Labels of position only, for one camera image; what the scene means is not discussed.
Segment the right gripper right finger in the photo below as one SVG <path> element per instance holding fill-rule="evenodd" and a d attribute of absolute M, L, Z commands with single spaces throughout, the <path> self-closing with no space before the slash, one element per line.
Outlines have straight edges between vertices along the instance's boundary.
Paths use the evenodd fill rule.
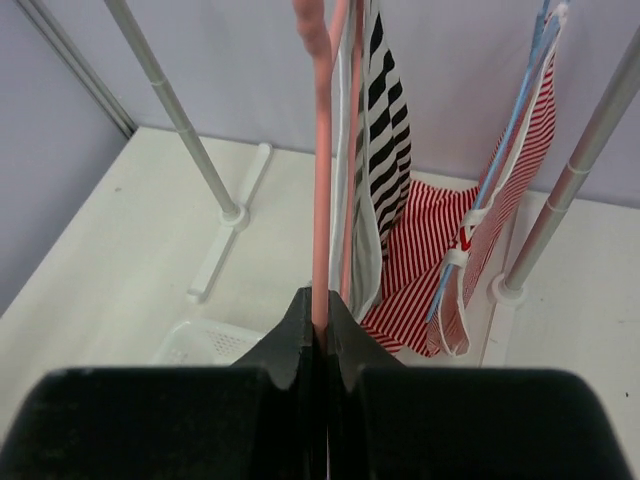
<path fill-rule="evenodd" d="M 560 370 L 410 367 L 329 298 L 333 479 L 628 479 L 595 393 Z"/>

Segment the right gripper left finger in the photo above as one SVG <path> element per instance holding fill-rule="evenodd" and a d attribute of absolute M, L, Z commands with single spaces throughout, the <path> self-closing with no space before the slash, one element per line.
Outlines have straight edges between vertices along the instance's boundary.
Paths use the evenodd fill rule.
<path fill-rule="evenodd" d="M 322 479 L 311 292 L 229 366 L 58 369 L 1 447 L 5 479 Z"/>

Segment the black white striped tank top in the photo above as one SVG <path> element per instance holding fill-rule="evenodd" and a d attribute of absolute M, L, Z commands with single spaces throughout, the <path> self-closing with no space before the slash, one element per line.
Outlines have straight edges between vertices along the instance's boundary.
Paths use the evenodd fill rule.
<path fill-rule="evenodd" d="M 383 259 L 390 232 L 403 215 L 411 169 L 407 102 L 384 36 L 379 2 L 349 8 L 337 71 L 329 287 L 342 286 L 344 246 L 349 244 L 346 304 L 361 322 L 381 301 Z"/>

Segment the pink wire hanger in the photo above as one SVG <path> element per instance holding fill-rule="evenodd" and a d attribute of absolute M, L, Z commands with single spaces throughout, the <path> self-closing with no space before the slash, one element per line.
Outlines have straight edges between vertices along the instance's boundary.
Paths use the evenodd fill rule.
<path fill-rule="evenodd" d="M 322 352 L 327 350 L 332 168 L 332 74 L 349 10 L 360 1 L 338 1 L 330 24 L 322 1 L 293 3 L 297 30 L 314 68 L 315 180 L 311 320 Z"/>

